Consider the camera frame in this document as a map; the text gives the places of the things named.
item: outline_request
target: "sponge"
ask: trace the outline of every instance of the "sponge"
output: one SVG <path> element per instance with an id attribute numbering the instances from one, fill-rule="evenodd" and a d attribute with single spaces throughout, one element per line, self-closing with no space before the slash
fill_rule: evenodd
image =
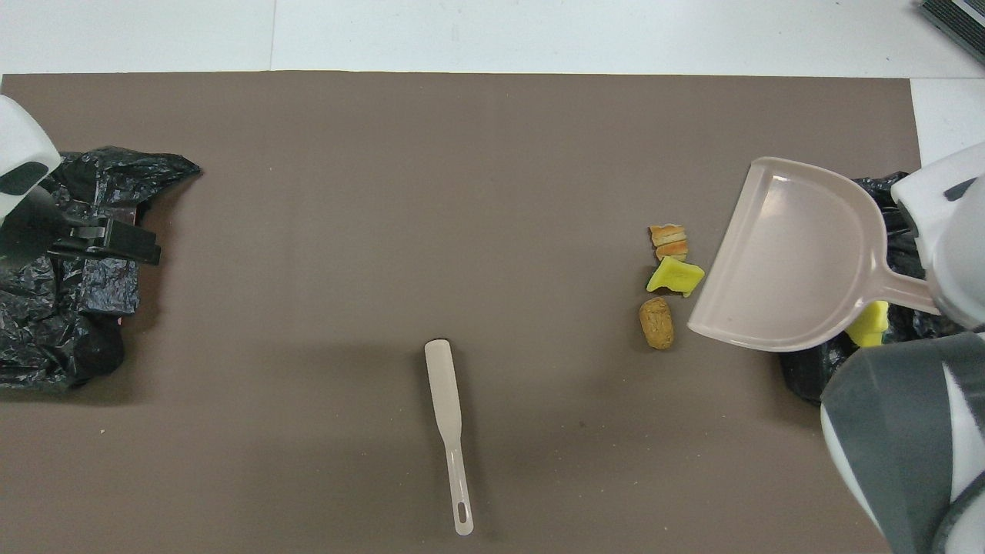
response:
<path id="1" fill-rule="evenodd" d="M 876 300 L 866 306 L 845 329 L 852 342 L 865 348 L 883 344 L 883 333 L 889 329 L 889 303 Z"/>
<path id="2" fill-rule="evenodd" d="M 667 287 L 672 291 L 684 293 L 684 297 L 687 298 L 703 277 L 704 270 L 700 267 L 684 263 L 671 256 L 664 256 L 657 270 L 650 277 L 650 282 L 646 284 L 646 290 L 652 293 L 660 287 Z"/>

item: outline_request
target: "white floor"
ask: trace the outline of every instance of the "white floor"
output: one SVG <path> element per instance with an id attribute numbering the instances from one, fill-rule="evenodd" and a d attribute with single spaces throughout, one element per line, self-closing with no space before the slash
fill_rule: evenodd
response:
<path id="1" fill-rule="evenodd" d="M 282 69 L 901 77 L 924 163 L 985 140 L 985 66 L 911 0 L 0 2 L 0 74 Z"/>

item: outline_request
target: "plastic bag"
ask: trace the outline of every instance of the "plastic bag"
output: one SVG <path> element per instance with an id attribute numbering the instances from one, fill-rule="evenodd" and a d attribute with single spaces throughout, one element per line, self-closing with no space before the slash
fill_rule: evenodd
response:
<path id="1" fill-rule="evenodd" d="M 917 254 L 913 233 L 899 213 L 889 189 L 908 173 L 898 172 L 883 178 L 855 179 L 876 200 L 886 222 L 886 261 L 896 273 L 924 278 L 924 269 Z M 919 312 L 902 306 L 889 305 L 889 329 L 883 343 L 905 342 L 922 338 L 937 338 L 962 332 L 964 329 L 944 315 Z M 780 368 L 787 387 L 801 398 L 821 404 L 821 393 L 838 367 L 859 347 L 844 332 L 822 345 L 800 352 L 780 354 Z"/>
<path id="2" fill-rule="evenodd" d="M 200 172 L 174 154 L 103 147 L 62 154 L 39 186 L 68 215 L 134 223 L 151 198 Z M 111 373 L 124 356 L 119 318 L 139 303 L 132 261 L 46 255 L 0 270 L 0 388 L 61 391 Z"/>

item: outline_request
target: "brown mat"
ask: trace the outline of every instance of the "brown mat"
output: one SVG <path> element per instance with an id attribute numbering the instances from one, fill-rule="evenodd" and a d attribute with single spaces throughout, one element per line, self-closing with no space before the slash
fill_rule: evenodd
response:
<path id="1" fill-rule="evenodd" d="M 7 76 L 62 150 L 202 166 L 128 361 L 0 403 L 3 552 L 886 551 L 775 357 L 646 347 L 648 225 L 710 266 L 749 162 L 918 167 L 906 81 Z M 475 532 L 423 346 L 450 338 Z"/>

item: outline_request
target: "dustpan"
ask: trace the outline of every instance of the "dustpan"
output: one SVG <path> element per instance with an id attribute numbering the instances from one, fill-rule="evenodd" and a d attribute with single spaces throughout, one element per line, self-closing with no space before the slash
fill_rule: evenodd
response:
<path id="1" fill-rule="evenodd" d="M 892 272 L 876 202 L 837 173 L 755 160 L 688 327 L 770 352 L 817 346 L 868 303 L 939 313 L 927 283 Z"/>

